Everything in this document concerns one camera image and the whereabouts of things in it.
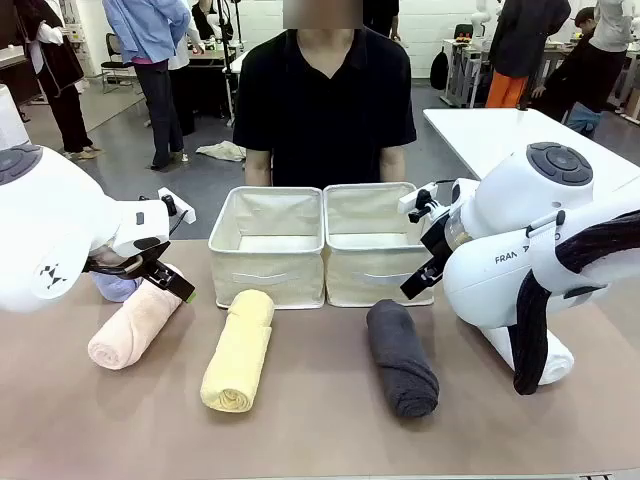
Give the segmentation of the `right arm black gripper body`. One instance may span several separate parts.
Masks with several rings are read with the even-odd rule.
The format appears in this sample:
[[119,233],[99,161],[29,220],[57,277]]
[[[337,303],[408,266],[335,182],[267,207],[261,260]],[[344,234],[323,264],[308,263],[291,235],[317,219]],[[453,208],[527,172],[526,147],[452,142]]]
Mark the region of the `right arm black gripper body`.
[[431,258],[423,265],[425,270],[442,271],[453,253],[446,240],[448,218],[438,218],[424,233],[421,242],[431,254]]

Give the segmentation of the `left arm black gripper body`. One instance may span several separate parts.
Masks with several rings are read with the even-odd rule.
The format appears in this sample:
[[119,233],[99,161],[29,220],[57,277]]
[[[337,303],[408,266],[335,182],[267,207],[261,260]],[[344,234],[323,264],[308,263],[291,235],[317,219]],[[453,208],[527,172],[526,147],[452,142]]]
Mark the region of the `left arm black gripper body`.
[[144,264],[142,278],[159,289],[167,289],[174,277],[174,271],[155,259]]

